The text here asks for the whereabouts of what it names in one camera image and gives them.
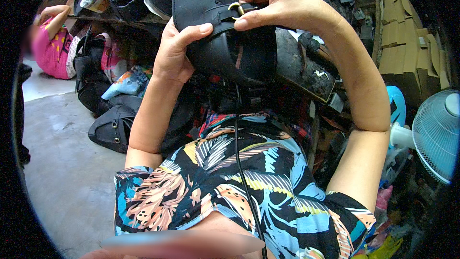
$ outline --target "brass d-ring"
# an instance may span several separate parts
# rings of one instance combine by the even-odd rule
[[[238,14],[240,15],[240,17],[243,16],[244,15],[244,9],[243,9],[243,7],[241,6],[241,4],[239,2],[233,2],[232,4],[230,4],[228,10],[231,10],[235,6],[238,6],[237,11],[238,11]]]

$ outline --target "white handwritten mark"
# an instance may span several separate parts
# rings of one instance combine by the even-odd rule
[[[321,76],[325,75],[325,76],[329,79],[329,75],[328,75],[326,72],[321,72],[321,73],[319,73],[319,71],[316,70],[316,71],[313,72],[313,73],[316,73],[316,76],[318,76],[318,77],[321,77]]]

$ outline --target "floral print shirt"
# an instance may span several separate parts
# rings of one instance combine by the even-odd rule
[[[258,236],[248,200],[259,207],[267,248],[276,258],[350,258],[373,233],[375,217],[345,194],[315,185],[301,148],[276,117],[211,114],[199,138],[157,169],[136,166],[115,176],[115,235],[185,230],[218,211]]]

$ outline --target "fingernail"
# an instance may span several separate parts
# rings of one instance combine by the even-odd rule
[[[246,19],[238,19],[235,21],[234,27],[237,27],[238,29],[246,29],[248,26],[247,20]]]
[[[205,23],[203,25],[200,26],[200,32],[201,33],[206,33],[208,31],[210,31],[210,29],[213,27],[213,25],[211,23]]]

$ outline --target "hand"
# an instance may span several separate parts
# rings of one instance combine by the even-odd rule
[[[60,13],[65,13],[65,16],[67,17],[67,15],[70,13],[70,6],[61,4],[56,6],[45,7],[43,11],[40,13],[40,17],[35,18],[34,24],[40,26],[50,17],[56,17]]]
[[[268,3],[260,10],[241,16],[234,28],[244,31],[264,25],[304,29],[315,34],[331,29],[342,17],[322,0],[239,0],[240,3]]]
[[[187,82],[195,71],[185,56],[187,45],[208,36],[212,31],[213,25],[206,23],[188,26],[179,33],[171,18],[161,37],[160,48],[153,65],[153,76],[163,80],[175,80],[182,84]]]

